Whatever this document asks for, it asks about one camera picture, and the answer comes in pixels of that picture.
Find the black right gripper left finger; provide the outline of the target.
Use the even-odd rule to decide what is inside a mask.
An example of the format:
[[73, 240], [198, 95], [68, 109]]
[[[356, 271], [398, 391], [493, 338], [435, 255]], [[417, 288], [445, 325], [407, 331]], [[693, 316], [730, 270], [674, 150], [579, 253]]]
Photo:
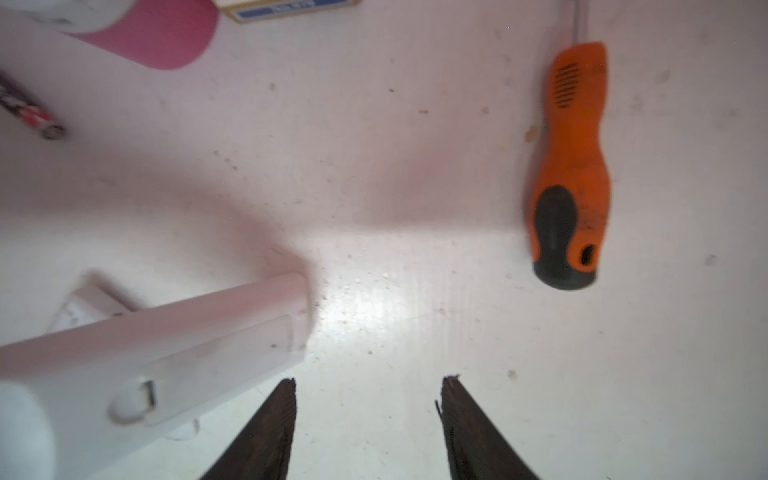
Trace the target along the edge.
[[201, 479], [285, 480], [296, 417], [296, 381], [286, 378]]

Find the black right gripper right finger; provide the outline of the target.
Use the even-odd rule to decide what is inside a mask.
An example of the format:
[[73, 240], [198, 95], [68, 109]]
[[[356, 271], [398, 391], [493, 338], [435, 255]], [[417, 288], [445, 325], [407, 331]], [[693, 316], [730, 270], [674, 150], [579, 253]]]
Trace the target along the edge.
[[443, 378], [436, 402], [443, 426], [452, 479], [529, 479], [539, 477], [473, 399], [458, 376]]

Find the white remote with coloured buttons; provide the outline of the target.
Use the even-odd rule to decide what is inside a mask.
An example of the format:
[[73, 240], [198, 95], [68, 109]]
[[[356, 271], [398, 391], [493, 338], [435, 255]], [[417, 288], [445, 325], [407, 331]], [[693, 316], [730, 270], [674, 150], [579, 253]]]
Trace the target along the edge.
[[297, 273], [1, 349], [1, 475], [84, 479], [300, 362]]

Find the white remote with back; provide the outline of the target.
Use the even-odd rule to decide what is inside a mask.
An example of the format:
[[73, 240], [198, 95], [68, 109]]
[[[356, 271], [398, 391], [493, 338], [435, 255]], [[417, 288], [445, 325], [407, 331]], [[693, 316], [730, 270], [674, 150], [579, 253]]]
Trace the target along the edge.
[[112, 318], [131, 310], [102, 288], [87, 286], [72, 292], [53, 317], [49, 333], [79, 328]]

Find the orange handled screwdriver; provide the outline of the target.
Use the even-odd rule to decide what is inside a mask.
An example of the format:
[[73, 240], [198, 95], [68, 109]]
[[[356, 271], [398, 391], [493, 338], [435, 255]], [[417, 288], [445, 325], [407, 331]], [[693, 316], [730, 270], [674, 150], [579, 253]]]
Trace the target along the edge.
[[611, 207], [600, 142], [607, 48], [589, 38], [588, 2], [574, 2], [572, 12], [570, 44], [554, 57], [546, 77], [549, 133], [527, 213], [534, 273], [564, 291], [595, 282]]

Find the black red AAA battery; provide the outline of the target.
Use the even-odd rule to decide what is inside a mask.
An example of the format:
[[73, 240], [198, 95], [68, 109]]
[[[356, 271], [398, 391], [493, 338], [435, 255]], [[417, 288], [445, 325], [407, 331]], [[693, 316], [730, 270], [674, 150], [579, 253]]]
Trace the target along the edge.
[[1, 106], [46, 140], [60, 140], [67, 134], [66, 128], [47, 109], [4, 74], [1, 74]]

